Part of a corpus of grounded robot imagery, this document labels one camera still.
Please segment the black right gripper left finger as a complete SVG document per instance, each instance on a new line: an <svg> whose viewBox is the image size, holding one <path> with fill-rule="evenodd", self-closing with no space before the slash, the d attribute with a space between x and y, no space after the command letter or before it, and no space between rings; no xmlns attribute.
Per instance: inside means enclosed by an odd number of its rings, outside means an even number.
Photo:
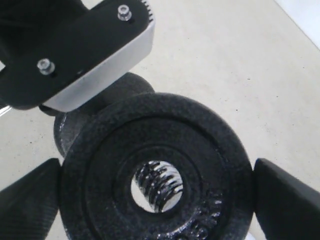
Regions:
<svg viewBox="0 0 320 240"><path fill-rule="evenodd" d="M51 158L0 191L0 238L44 240L58 213L60 161Z"/></svg>

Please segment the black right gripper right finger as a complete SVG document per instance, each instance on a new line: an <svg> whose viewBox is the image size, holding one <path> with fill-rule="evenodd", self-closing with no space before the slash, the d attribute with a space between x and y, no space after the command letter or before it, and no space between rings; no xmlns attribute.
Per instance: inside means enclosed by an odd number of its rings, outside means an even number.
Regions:
<svg viewBox="0 0 320 240"><path fill-rule="evenodd" d="M320 193L265 158L255 161L255 215L267 240L318 240Z"/></svg>

